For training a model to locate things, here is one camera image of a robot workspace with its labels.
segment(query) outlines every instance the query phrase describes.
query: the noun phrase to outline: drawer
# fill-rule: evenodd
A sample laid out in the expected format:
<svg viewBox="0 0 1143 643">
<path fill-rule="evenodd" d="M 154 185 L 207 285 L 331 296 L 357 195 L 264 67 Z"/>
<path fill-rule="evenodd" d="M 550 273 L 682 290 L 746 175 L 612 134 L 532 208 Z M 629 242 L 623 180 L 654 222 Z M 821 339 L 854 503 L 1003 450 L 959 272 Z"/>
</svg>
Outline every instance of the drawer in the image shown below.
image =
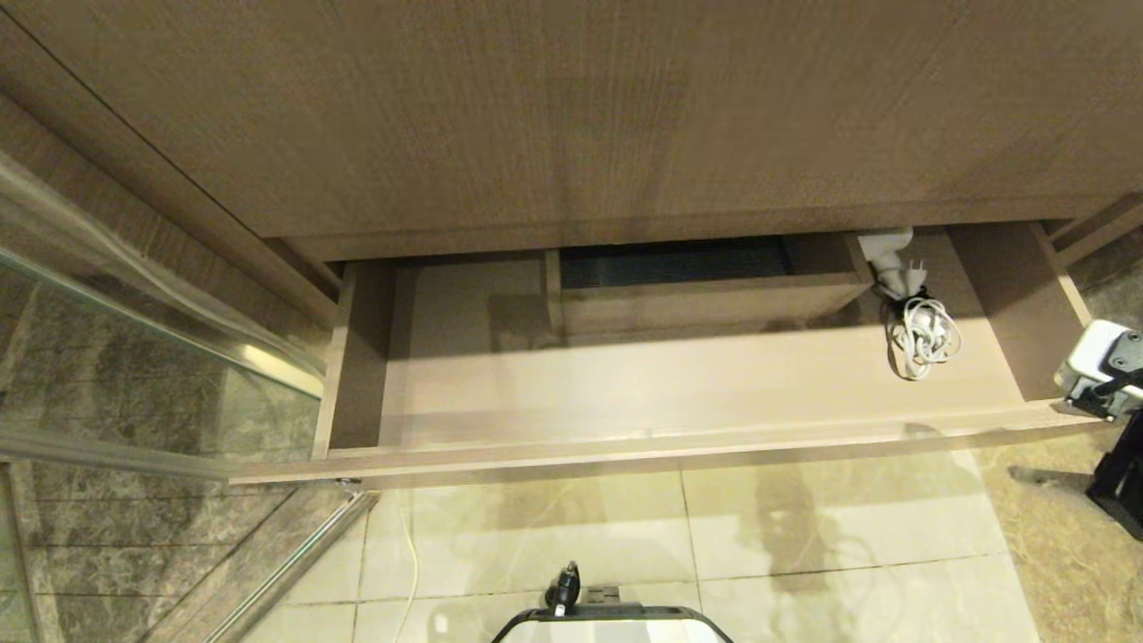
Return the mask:
<svg viewBox="0 0 1143 643">
<path fill-rule="evenodd" d="M 784 242 L 794 273 L 630 296 L 551 287 L 558 252 L 350 263 L 314 461 L 233 482 L 876 456 L 1093 425 L 1052 381 L 1088 315 L 1038 224 L 917 230 L 903 258 L 925 259 L 965 339 L 918 383 L 894 372 L 854 236 Z"/>
</svg>

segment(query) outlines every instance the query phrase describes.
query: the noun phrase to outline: beige floor tile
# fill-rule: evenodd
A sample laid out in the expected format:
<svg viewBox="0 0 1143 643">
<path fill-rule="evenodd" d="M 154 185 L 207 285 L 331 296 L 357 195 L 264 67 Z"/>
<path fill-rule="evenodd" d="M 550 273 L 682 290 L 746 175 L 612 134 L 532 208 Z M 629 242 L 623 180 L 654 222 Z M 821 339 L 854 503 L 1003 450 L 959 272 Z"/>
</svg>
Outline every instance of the beige floor tile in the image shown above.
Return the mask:
<svg viewBox="0 0 1143 643">
<path fill-rule="evenodd" d="M 279 605 L 242 643 L 352 643 L 355 605 Z"/>
<path fill-rule="evenodd" d="M 701 585 L 735 643 L 1037 643 L 1007 554 Z"/>
<path fill-rule="evenodd" d="M 361 580 L 366 520 L 360 519 L 335 542 L 280 603 L 338 603 L 357 601 Z"/>
<path fill-rule="evenodd" d="M 620 586 L 620 596 L 645 605 L 698 609 L 698 588 L 693 582 Z M 486 643 L 515 614 L 539 608 L 541 600 L 539 592 L 418 598 L 409 610 L 400 643 Z M 405 601 L 358 605 L 354 643 L 392 641 L 403 610 Z"/>
<path fill-rule="evenodd" d="M 684 474 L 701 579 L 1006 552 L 967 452 Z"/>
<path fill-rule="evenodd" d="M 411 498 L 421 558 L 418 596 L 539 590 L 570 560 L 591 585 L 694 580 L 678 474 L 403 493 Z M 369 517 L 362 600 L 408 594 L 410 565 L 393 498 L 383 498 Z"/>
</svg>

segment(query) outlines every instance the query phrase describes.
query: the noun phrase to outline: wooden drawer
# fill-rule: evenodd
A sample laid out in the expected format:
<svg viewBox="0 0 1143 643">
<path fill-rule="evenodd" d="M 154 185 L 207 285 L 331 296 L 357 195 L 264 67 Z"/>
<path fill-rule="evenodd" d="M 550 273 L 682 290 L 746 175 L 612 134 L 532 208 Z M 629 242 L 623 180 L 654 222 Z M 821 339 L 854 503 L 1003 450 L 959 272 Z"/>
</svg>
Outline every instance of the wooden drawer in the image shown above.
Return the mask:
<svg viewBox="0 0 1143 643">
<path fill-rule="evenodd" d="M 852 238 L 817 242 L 838 239 L 846 288 L 813 310 L 853 300 L 765 331 L 561 337 L 543 256 L 351 263 L 315 460 L 234 482 L 852 457 L 1093 424 L 1057 404 L 1053 373 L 1088 319 L 1037 224 L 918 228 L 904 258 L 925 259 L 965 338 L 919 383 L 894 373 Z"/>
<path fill-rule="evenodd" d="M 732 257 L 773 255 L 773 258 L 760 266 L 726 266 L 722 272 L 738 273 L 734 278 L 716 279 L 701 273 L 687 278 L 685 273 L 668 270 L 671 263 L 688 263 L 688 259 L 690 263 L 702 263 L 704 258 L 710 262 L 712 254 L 718 260 L 717 252 L 711 250 L 720 249 L 719 243 L 730 246 L 724 254 Z M 615 249 L 608 248 L 606 254 L 589 255 L 590 259 L 582 258 L 583 248 L 547 250 L 544 282 L 552 329 L 558 335 L 599 336 L 665 329 L 760 328 L 767 321 L 813 319 L 837 312 L 873 283 L 853 233 L 794 234 L 766 238 L 757 243 L 734 240 L 696 244 L 697 249 L 682 243 L 613 246 Z M 668 257 L 658 259 L 661 266 L 652 263 L 658 256 Z M 647 273 L 656 267 L 665 278 L 660 276 L 656 282 L 623 284 L 585 284 L 567 278 L 568 266 L 588 260 L 594 271 L 616 265 L 622 270 L 624 260 L 641 260 L 652 266 L 628 270 L 629 281 L 649 281 Z"/>
</svg>

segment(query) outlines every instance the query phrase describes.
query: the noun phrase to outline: dark vent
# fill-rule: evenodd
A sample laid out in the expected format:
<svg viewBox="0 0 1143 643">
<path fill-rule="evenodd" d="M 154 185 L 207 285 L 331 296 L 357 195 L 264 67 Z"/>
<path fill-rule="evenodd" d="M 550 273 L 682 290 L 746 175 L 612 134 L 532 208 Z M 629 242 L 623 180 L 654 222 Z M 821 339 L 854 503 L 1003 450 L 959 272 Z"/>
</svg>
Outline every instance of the dark vent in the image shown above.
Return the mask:
<svg viewBox="0 0 1143 643">
<path fill-rule="evenodd" d="M 590 246 L 560 250 L 563 288 L 717 281 L 790 274 L 781 236 Z"/>
</svg>

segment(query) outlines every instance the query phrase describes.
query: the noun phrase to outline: white power cord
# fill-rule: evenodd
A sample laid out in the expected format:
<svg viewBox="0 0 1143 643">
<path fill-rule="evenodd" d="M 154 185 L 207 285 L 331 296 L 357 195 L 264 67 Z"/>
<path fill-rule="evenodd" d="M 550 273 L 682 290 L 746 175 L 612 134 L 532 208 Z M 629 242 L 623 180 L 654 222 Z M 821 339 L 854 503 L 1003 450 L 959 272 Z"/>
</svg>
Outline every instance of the white power cord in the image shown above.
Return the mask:
<svg viewBox="0 0 1143 643">
<path fill-rule="evenodd" d="M 401 638 L 401 632 L 405 629 L 405 621 L 409 620 L 409 610 L 413 608 L 413 598 L 417 595 L 417 584 L 421 581 L 421 561 L 417 558 L 417 546 L 413 542 L 413 531 L 409 530 L 409 523 L 405 520 L 405 507 L 401 504 L 401 491 L 394 490 L 397 495 L 397 515 L 401 519 L 401 530 L 405 532 L 405 542 L 409 546 L 409 554 L 413 555 L 413 587 L 409 589 L 409 600 L 405 603 L 405 612 L 401 613 L 401 625 L 397 627 L 397 634 L 393 635 L 393 643 L 397 643 Z"/>
<path fill-rule="evenodd" d="M 892 335 L 893 343 L 904 354 L 905 377 L 910 380 L 924 379 L 934 364 L 948 362 L 964 346 L 960 329 L 944 304 L 928 297 L 905 300 Z"/>
</svg>

